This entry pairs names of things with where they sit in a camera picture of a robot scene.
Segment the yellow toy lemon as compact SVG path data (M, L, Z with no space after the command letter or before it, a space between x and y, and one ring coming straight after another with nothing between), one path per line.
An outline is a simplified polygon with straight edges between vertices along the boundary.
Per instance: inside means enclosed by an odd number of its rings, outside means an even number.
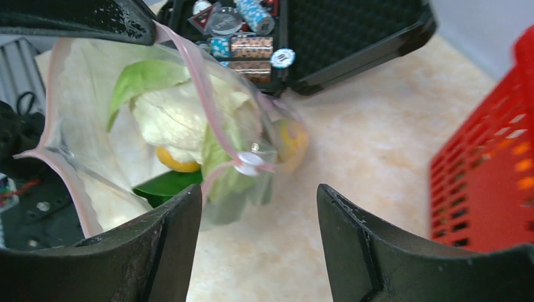
M176 172L193 173L201 169L201 165L197 162L178 162L174 160L171 154L162 147L156 147L156 156L161 164Z

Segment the red plastic basket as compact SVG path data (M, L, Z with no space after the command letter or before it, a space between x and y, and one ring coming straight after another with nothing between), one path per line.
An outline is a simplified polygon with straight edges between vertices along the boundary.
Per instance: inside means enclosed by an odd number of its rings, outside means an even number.
M515 63L429 166L430 235L493 252L533 242L533 29Z

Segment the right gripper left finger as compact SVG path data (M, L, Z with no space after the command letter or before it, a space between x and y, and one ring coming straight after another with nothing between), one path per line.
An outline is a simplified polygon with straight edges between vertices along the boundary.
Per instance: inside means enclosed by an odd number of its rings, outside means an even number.
M1 251L2 301L185 301L200 186L73 246Z

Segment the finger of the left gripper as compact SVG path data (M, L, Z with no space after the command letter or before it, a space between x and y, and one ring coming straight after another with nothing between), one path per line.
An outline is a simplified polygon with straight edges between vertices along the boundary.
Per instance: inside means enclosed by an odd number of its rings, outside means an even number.
M153 45L155 18L143 1L1 1L4 35L94 38Z

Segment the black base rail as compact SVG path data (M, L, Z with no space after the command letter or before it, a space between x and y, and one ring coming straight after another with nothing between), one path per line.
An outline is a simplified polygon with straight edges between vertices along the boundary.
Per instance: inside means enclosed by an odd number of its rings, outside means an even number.
M84 238L63 180L50 168L39 180L18 195L18 203L1 212L1 246L31 251L74 245Z

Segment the clear zip top bag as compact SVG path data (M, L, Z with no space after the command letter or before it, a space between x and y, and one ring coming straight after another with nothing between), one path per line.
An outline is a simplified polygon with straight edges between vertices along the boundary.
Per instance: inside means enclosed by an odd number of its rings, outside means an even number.
M286 104L157 25L151 46L61 38L48 64L39 159L63 179L86 237L157 207L201 175L203 217L269 203L309 134Z

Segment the black poker chip case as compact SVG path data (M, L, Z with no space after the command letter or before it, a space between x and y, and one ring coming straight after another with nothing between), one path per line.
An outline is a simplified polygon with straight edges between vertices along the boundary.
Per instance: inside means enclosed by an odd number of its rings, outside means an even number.
M158 21L274 96L286 89L313 95L421 48L437 28L427 1L263 1L275 26L262 35L237 14L234 1L209 1L222 5L210 20L226 15L226 25L243 22L233 37L216 38L189 23L194 2L166 1ZM280 48L296 53L287 69L270 64Z

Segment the white green toy leek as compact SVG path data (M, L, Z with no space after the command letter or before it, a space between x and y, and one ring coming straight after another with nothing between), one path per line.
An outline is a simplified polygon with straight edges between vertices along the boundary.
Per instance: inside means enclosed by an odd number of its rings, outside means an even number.
M156 208L188 186L200 184L202 180L200 171L190 173L169 171L135 186L133 192Z

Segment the yellow green toy fruit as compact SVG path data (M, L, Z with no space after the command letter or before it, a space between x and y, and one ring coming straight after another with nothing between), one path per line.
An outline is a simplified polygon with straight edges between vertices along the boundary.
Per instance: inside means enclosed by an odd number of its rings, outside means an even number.
M302 163L309 146L309 134L296 120L278 120L273 126L279 134L278 165L281 171L291 174Z

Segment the red triangle card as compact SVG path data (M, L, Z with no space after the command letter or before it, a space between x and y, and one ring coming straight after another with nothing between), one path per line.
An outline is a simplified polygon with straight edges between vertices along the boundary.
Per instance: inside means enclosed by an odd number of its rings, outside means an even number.
M210 19L221 7L222 5L219 2L210 3L205 0L197 0L193 4L193 15L188 18L188 21L199 32L208 34L211 29Z

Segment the toy cauliflower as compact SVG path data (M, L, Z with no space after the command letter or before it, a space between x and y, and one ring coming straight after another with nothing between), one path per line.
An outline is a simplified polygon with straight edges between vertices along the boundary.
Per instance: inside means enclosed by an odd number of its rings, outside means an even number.
M207 62L216 110L222 122L218 131L227 134L238 151L248 151L261 136L261 113L250 90L235 72ZM118 110L127 106L142 138L165 148L178 162L197 162L204 179L230 155L208 124L188 69L167 60L141 60L126 65L115 77L111 92L109 125Z

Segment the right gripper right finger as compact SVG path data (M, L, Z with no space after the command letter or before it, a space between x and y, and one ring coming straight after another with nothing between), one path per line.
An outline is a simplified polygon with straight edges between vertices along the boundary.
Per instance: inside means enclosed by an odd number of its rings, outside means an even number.
M317 188L327 275L335 302L532 301L533 245L489 254L432 242Z

